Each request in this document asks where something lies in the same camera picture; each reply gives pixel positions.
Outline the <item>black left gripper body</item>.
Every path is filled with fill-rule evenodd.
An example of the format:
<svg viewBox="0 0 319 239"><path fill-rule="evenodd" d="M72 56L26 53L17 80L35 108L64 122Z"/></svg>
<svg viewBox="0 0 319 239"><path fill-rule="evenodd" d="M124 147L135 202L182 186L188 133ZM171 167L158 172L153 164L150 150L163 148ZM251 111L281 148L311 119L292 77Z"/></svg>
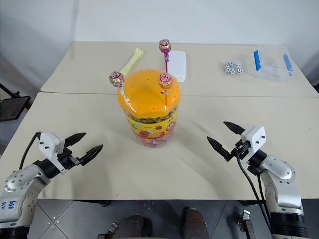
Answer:
<svg viewBox="0 0 319 239"><path fill-rule="evenodd" d="M81 164L80 158L74 157L72 151L67 147L64 147L62 153L58 155L58 161L65 170L70 170L74 166Z"/></svg>

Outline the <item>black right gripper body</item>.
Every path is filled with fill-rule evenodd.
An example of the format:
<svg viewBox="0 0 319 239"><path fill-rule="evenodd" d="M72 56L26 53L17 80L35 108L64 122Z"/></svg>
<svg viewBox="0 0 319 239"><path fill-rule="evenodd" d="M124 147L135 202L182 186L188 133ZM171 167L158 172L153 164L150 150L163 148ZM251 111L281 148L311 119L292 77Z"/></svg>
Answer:
<svg viewBox="0 0 319 239"><path fill-rule="evenodd" d="M238 157L239 159L244 159L244 157L248 154L250 148L250 142L245 141L242 142L242 140L239 140L235 144L235 148L228 153L224 158L226 161L230 161L233 157Z"/></svg>

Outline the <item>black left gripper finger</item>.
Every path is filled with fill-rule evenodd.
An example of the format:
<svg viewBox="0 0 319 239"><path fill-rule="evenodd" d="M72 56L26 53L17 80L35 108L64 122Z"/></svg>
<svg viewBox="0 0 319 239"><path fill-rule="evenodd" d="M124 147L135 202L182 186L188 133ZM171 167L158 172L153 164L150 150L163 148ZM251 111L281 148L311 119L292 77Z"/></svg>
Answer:
<svg viewBox="0 0 319 239"><path fill-rule="evenodd" d="M72 136L69 136L68 138L64 140L64 147L69 147L78 143L85 135L86 135L85 132L81 132L81 133L76 133Z"/></svg>
<svg viewBox="0 0 319 239"><path fill-rule="evenodd" d="M86 154L83 157L80 158L80 164L82 166L85 166L99 154L102 148L102 144L91 148L89 151L86 152Z"/></svg>

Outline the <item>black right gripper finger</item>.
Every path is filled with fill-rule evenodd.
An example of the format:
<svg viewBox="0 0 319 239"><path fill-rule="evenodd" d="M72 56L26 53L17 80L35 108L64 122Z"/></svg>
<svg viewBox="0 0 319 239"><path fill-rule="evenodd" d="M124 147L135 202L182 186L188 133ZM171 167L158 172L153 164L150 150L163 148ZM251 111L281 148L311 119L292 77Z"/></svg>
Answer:
<svg viewBox="0 0 319 239"><path fill-rule="evenodd" d="M226 149L223 148L222 144L220 144L218 141L214 140L209 136L207 136L206 138L210 145L213 147L213 149L222 157L229 157L231 155Z"/></svg>
<svg viewBox="0 0 319 239"><path fill-rule="evenodd" d="M235 124L235 123L232 123L232 122L229 122L229 121L224 121L223 122L233 133L237 134L237 135L241 135L245 129L242 128L241 126Z"/></svg>

